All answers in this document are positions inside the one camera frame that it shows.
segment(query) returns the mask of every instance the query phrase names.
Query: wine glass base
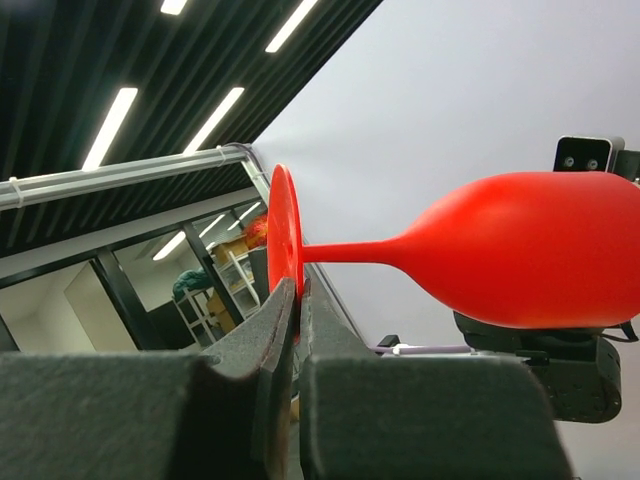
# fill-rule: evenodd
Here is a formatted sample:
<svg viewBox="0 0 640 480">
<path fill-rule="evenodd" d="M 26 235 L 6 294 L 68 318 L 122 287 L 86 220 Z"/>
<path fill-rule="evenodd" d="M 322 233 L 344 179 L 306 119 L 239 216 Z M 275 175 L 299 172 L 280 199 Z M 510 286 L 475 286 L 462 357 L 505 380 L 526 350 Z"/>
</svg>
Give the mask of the wine glass base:
<svg viewBox="0 0 640 480">
<path fill-rule="evenodd" d="M 273 171 L 267 222 L 269 289 L 273 291 L 283 278 L 293 278 L 298 300 L 301 300 L 304 293 L 302 229 L 293 179 L 284 165 L 276 165 Z"/>
</svg>

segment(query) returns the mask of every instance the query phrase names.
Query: wine glass stem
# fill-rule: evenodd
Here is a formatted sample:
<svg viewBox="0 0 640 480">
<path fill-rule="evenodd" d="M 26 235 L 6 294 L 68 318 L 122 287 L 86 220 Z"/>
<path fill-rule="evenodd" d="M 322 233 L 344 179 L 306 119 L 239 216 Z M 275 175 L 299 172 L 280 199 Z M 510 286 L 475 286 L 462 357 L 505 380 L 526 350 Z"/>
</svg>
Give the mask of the wine glass stem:
<svg viewBox="0 0 640 480">
<path fill-rule="evenodd" d="M 303 245 L 305 263 L 390 263 L 390 241 Z"/>
</svg>

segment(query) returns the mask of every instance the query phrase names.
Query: ceiling light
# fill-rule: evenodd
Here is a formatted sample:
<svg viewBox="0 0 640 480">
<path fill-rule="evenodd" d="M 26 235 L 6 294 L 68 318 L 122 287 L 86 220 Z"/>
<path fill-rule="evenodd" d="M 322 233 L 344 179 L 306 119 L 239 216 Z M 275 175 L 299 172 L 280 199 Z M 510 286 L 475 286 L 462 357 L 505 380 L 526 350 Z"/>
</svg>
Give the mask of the ceiling light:
<svg viewBox="0 0 640 480">
<path fill-rule="evenodd" d="M 233 230 L 234 228 L 236 228 L 238 225 L 240 225 L 240 220 L 236 220 L 235 222 L 233 222 L 231 224 L 231 226 L 229 228 L 227 228 L 227 232 L 230 232 L 231 230 Z"/>
<path fill-rule="evenodd" d="M 225 215 L 225 214 L 223 213 L 223 214 L 222 214 L 222 215 L 220 215 L 218 218 L 216 218 L 213 222 L 211 222 L 211 223 L 209 224 L 209 226 L 208 226 L 207 228 L 205 228 L 205 229 L 202 231 L 202 233 L 199 235 L 199 237 L 200 237 L 200 238 L 204 237 L 204 236 L 207 234 L 207 232 L 208 232 L 209 230 L 211 230 L 213 227 L 215 227 L 215 226 L 216 226 L 216 224 L 217 224 L 220 220 L 222 220 L 222 219 L 224 218 L 224 215 Z"/>
<path fill-rule="evenodd" d="M 256 202 L 254 203 L 251 208 L 249 208 L 246 212 L 244 212 L 242 215 L 240 215 L 240 220 L 244 219 L 247 215 L 249 215 L 251 212 L 253 212 L 256 208 L 258 208 L 260 206 L 262 202 Z"/>
<path fill-rule="evenodd" d="M 186 3 L 187 0 L 164 0 L 160 11 L 167 15 L 180 15 Z"/>
<path fill-rule="evenodd" d="M 167 244 L 160 249 L 158 253 L 153 257 L 153 261 L 157 262 L 169 255 L 173 250 L 182 243 L 187 235 L 184 232 L 178 232 L 176 235 L 167 242 Z"/>
<path fill-rule="evenodd" d="M 220 105 L 218 105 L 218 108 L 215 109 L 211 117 L 209 117 L 209 120 L 206 121 L 193 140 L 191 140 L 191 143 L 184 150 L 185 155 L 191 155 L 198 151 L 216 125 L 220 123 L 220 120 L 222 120 L 231 107 L 233 107 L 233 104 L 236 103 L 238 98 L 240 98 L 242 92 L 244 92 L 244 88 L 242 87 L 235 87 L 231 89 L 224 100 L 220 102 Z"/>
<path fill-rule="evenodd" d="M 100 128 L 100 132 L 98 132 L 95 142 L 93 142 L 91 151 L 84 161 L 82 170 L 88 172 L 100 166 L 137 94 L 137 88 L 120 89 L 116 99 L 113 101 L 113 105 L 111 105 L 111 110 L 109 110 L 107 118 L 102 124 L 102 128 Z"/>
<path fill-rule="evenodd" d="M 273 37 L 273 40 L 271 40 L 271 43 L 269 43 L 265 52 L 276 53 L 280 50 L 282 44 L 286 42 L 287 38 L 291 36 L 296 28 L 298 28 L 300 22 L 304 20 L 304 17 L 307 16 L 316 3 L 318 3 L 318 0 L 302 0 L 295 12 L 293 12 L 289 17 L 289 20 L 287 20 L 280 31 L 276 33 L 276 36 Z"/>
<path fill-rule="evenodd" d="M 238 218 L 238 220 L 236 220 L 235 222 L 233 222 L 233 224 L 227 228 L 227 231 L 230 232 L 231 230 L 233 230 L 234 228 L 236 228 L 239 224 L 240 224 L 240 220 L 244 219 L 247 215 L 249 215 L 251 212 L 253 212 L 256 208 L 258 208 L 258 206 L 261 204 L 262 202 L 256 202 L 254 203 L 249 209 L 247 209 L 246 212 L 244 212 L 242 215 L 240 215 L 240 218 Z"/>
</svg>

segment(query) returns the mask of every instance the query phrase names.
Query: black ceiling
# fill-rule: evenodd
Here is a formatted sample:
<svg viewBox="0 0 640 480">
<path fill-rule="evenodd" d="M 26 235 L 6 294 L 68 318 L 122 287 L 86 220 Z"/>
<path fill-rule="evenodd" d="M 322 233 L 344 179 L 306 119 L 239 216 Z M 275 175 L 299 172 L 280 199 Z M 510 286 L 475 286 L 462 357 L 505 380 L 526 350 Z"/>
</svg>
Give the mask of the black ceiling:
<svg viewBox="0 0 640 480">
<path fill-rule="evenodd" d="M 319 0 L 276 54 L 299 0 L 0 1 L 2 178 L 81 168 L 118 90 L 139 93 L 103 165 L 181 153 L 234 86 L 201 149 L 250 143 L 382 0 Z M 0 257 L 250 186 L 239 165 L 0 212 Z"/>
</svg>

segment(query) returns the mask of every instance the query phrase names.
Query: cardboard box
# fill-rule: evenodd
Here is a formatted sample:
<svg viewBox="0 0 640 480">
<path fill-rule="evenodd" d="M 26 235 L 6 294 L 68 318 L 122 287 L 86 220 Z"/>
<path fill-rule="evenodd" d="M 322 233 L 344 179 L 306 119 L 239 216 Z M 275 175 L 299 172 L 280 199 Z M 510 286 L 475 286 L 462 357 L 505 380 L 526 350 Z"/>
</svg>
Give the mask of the cardboard box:
<svg viewBox="0 0 640 480">
<path fill-rule="evenodd" d="M 234 328 L 236 328 L 236 324 L 233 323 L 233 319 L 231 318 L 231 314 L 227 311 L 220 299 L 220 295 L 217 293 L 213 293 L 211 298 L 207 302 L 207 310 L 209 313 L 216 317 L 218 324 L 222 331 L 227 334 Z"/>
<path fill-rule="evenodd" d="M 216 320 L 218 320 L 218 324 L 225 334 L 236 328 L 236 324 L 233 323 L 233 320 L 231 319 L 231 314 L 226 310 L 216 314 Z"/>
<path fill-rule="evenodd" d="M 207 302 L 207 310 L 209 310 L 211 315 L 218 315 L 218 313 L 227 311 L 218 292 L 213 292 L 213 295 L 211 295 L 211 298 Z"/>
<path fill-rule="evenodd" d="M 216 261 L 220 267 L 224 267 L 231 261 L 229 252 L 233 253 L 234 256 L 239 257 L 248 251 L 249 248 L 247 248 L 247 242 L 245 241 L 244 235 L 240 235 L 233 240 L 229 240 L 228 242 L 224 242 L 213 247 L 213 254 L 215 255 Z"/>
</svg>

